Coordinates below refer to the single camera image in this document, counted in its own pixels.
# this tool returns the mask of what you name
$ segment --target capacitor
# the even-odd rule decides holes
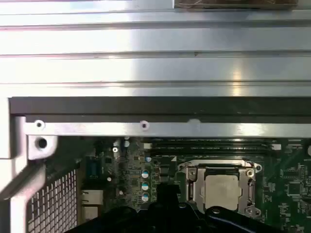
[[[147,170],[143,170],[141,173],[141,176],[145,179],[147,179],[149,177],[149,172]]]
[[[141,189],[144,190],[144,191],[147,191],[149,189],[149,184],[148,182],[143,182],[141,184]]]
[[[125,141],[124,142],[124,147],[129,147],[130,146],[130,142],[129,141]]]
[[[141,199],[143,202],[147,202],[149,200],[149,194],[143,193]]]

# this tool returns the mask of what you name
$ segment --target black plastic part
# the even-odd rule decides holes
[[[282,230],[220,206],[208,208],[205,211],[205,218],[207,224],[212,226],[215,229],[215,232],[284,233]]]
[[[16,115],[311,115],[311,98],[14,97]]]
[[[68,233],[282,233],[264,223],[222,207],[214,206],[205,215],[188,203],[178,203],[179,187],[160,184],[157,202],[138,213],[132,208],[116,208],[78,226]]]
[[[10,200],[0,201],[0,232],[10,233]]]

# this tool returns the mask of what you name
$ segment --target metal panel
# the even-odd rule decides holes
[[[164,23],[183,22],[186,25],[204,22],[209,24],[224,23],[308,23],[311,20],[310,11],[234,11],[234,12],[119,12],[119,13],[97,13],[97,14],[44,14],[44,15],[1,15],[0,26],[10,28],[12,26],[46,26],[63,25],[83,26],[84,24],[95,24],[101,27],[126,26],[125,23],[134,23],[136,26],[144,23],[157,23],[164,26]]]
[[[62,233],[77,225],[76,170],[39,190],[28,203],[28,233]]]
[[[0,15],[65,14],[115,11],[144,11],[173,9],[173,0],[102,0],[102,1],[42,1],[2,2]]]
[[[198,81],[231,81],[235,82],[233,85],[236,85],[236,82],[241,81],[310,80],[311,57],[308,56],[241,57],[241,54],[234,53],[220,54],[219,57],[200,57],[198,53],[185,55],[192,56],[192,58],[53,61],[0,59],[1,72],[6,74],[6,78],[1,80],[0,83],[63,83],[63,86],[70,86],[69,83],[88,82],[85,84],[87,86],[89,83],[95,82],[93,86],[97,87],[130,87],[134,85],[140,86],[137,82],[151,82],[149,86],[156,86],[157,84],[164,85],[165,82],[178,81],[179,83],[176,85],[185,87],[194,86]]]
[[[311,124],[269,123],[149,123],[145,129],[141,123],[46,123],[38,130],[33,123],[25,124],[31,135],[59,136],[159,136],[159,137],[311,137]]]
[[[189,50],[297,51],[311,49],[309,38],[311,38],[311,28],[308,27],[2,31],[0,32],[0,54]]]
[[[166,0],[1,2],[0,93],[310,96],[310,16],[174,12]]]

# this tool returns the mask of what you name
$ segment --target electronic component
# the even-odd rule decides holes
[[[288,184],[289,196],[300,196],[301,184],[300,182],[290,182]]]
[[[246,216],[260,215],[254,193],[261,165],[244,160],[192,160],[178,167],[186,174],[187,200],[194,201],[202,213],[221,206]]]

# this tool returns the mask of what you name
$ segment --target metal grille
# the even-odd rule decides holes
[[[76,170],[37,192],[28,203],[29,233],[62,233],[77,225]]]

